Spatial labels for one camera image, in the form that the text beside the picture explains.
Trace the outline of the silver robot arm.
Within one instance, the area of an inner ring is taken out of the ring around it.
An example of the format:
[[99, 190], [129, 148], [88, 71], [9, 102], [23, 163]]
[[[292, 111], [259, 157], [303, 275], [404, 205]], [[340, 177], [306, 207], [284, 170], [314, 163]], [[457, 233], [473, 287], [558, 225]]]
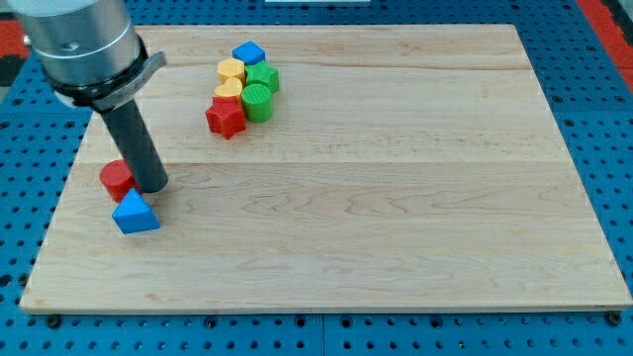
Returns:
[[166, 65], [149, 55], [123, 0], [9, 0], [54, 92], [70, 106], [109, 112]]

